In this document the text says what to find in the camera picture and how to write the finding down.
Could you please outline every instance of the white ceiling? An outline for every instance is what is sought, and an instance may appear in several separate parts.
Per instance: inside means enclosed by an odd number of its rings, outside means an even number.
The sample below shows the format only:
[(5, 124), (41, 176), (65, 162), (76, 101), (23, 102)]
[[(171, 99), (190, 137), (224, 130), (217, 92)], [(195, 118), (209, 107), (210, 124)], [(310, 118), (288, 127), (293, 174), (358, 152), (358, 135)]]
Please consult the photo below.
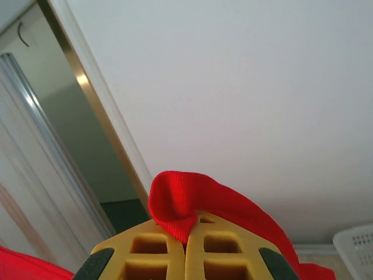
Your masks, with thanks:
[(0, 0), (0, 33), (33, 2), (33, 0)]
[(372, 0), (66, 2), (152, 176), (208, 174), (295, 242), (373, 222)]

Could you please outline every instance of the black hook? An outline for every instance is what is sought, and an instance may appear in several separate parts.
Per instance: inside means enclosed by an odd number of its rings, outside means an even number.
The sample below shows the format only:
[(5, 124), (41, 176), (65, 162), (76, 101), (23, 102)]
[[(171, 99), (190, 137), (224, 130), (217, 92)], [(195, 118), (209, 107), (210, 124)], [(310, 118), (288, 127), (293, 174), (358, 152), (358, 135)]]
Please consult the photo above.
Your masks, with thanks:
[(21, 26), (22, 26), (23, 22), (20, 22), (18, 23), (18, 28), (17, 28), (17, 34), (18, 34), (18, 37), (21, 39), (22, 43), (25, 44), (27, 47), (30, 47), (29, 44), (27, 44), (21, 37)]

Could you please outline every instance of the red fabric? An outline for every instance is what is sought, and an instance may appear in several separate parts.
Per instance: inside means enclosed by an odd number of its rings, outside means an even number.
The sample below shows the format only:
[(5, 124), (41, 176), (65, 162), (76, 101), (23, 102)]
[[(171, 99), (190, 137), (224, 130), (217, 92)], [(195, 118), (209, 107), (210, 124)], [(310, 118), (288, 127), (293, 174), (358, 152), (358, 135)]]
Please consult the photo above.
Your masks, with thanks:
[(291, 241), (276, 222), (252, 201), (212, 178), (179, 171), (160, 173), (152, 183), (149, 209), (153, 219), (186, 245), (197, 221), (196, 209), (228, 220), (279, 248), (302, 280), (334, 280), (334, 272), (300, 264)]
[(54, 264), (0, 246), (1, 280), (70, 280), (73, 274)]

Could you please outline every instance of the white door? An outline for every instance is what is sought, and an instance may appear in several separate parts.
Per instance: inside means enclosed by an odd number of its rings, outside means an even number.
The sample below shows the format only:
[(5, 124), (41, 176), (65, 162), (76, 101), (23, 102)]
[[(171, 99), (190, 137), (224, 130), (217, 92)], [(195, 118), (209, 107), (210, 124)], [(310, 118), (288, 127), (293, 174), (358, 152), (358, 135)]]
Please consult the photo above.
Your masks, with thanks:
[(0, 57), (0, 245), (76, 272), (114, 231), (11, 55)]

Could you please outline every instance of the white plastic basket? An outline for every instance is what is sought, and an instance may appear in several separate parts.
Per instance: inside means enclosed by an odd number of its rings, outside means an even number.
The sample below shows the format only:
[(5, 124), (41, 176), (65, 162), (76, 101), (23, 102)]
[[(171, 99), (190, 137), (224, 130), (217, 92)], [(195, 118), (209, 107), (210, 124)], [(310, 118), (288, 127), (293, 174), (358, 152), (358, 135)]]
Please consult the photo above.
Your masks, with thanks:
[(373, 224), (339, 232), (333, 243), (355, 280), (373, 280)]

